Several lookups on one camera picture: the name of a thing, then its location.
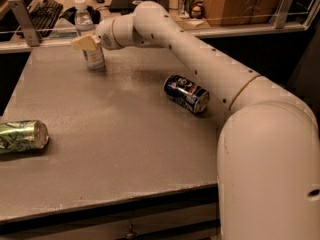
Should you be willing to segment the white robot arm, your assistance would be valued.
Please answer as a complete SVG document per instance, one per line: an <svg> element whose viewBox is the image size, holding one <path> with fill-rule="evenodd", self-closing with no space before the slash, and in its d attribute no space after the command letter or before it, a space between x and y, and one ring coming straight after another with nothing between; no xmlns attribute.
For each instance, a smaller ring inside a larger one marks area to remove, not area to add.
<svg viewBox="0 0 320 240"><path fill-rule="evenodd" d="M166 48L222 102L221 240L320 240L319 130L304 101L181 29L156 2L101 21L72 45Z"/></svg>

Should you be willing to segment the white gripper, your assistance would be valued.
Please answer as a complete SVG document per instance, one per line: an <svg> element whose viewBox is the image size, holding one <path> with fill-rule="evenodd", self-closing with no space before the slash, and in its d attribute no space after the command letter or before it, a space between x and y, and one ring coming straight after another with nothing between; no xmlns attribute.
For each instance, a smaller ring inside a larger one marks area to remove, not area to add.
<svg viewBox="0 0 320 240"><path fill-rule="evenodd" d="M134 33L133 16L127 14L102 20L96 27L96 36L93 34L79 36L71 41L71 45L76 50L85 51L97 50L99 43L107 50L135 46L137 38Z"/></svg>

